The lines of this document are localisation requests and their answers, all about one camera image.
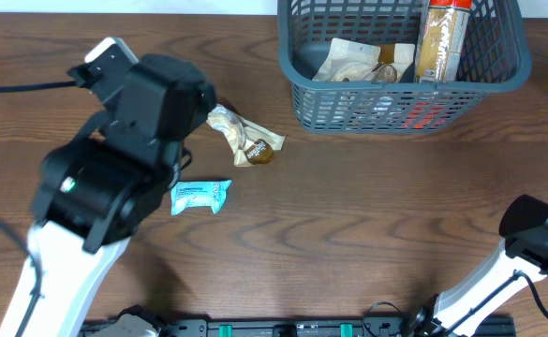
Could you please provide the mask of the dark grey plastic basket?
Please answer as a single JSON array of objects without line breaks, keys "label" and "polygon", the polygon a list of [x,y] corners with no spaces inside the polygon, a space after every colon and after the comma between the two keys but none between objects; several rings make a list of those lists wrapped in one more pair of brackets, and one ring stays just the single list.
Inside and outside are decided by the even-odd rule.
[{"label": "dark grey plastic basket", "polygon": [[422,9],[420,0],[279,0],[278,60],[299,123],[320,134],[431,133],[526,82],[531,56],[513,0],[473,0],[454,81],[417,83],[413,68],[398,83],[314,81],[334,38],[415,43]]}]

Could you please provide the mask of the beige cookie bag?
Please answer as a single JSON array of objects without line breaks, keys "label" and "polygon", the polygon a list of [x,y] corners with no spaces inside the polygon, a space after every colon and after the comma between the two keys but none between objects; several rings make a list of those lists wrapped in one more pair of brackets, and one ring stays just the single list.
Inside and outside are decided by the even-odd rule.
[{"label": "beige cookie bag", "polygon": [[207,117],[207,124],[227,140],[235,167],[270,163],[283,148],[285,136],[278,135],[218,104]]},{"label": "beige cookie bag", "polygon": [[313,81],[370,81],[378,67],[380,53],[378,46],[334,38]]},{"label": "beige cookie bag", "polygon": [[383,44],[379,47],[378,65],[372,72],[371,82],[399,82],[414,62],[416,46],[397,43]]}]

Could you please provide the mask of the light blue snack packet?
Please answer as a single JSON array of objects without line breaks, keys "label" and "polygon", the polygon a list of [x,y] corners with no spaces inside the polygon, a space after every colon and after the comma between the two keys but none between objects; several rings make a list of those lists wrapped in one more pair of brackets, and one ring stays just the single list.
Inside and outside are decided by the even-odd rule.
[{"label": "light blue snack packet", "polygon": [[188,208],[209,207],[218,213],[227,199],[231,180],[214,182],[178,182],[170,192],[172,215]]}]

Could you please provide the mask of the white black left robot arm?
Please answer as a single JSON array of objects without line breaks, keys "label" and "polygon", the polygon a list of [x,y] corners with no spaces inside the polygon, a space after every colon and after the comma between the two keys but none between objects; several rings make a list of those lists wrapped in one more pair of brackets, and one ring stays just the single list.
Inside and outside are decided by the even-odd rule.
[{"label": "white black left robot arm", "polygon": [[103,108],[42,162],[3,336],[79,332],[105,276],[189,164],[185,138],[216,103],[198,68],[165,55],[109,53],[69,74]]}]

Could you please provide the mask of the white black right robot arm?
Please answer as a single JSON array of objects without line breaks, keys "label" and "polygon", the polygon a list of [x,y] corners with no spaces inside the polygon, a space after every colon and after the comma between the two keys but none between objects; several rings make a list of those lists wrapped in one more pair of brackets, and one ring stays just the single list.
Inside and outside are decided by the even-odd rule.
[{"label": "white black right robot arm", "polygon": [[542,315],[535,284],[548,277],[548,203],[521,195],[505,211],[497,248],[465,279],[436,294],[402,328],[403,336],[472,336],[502,304],[528,288]]}]

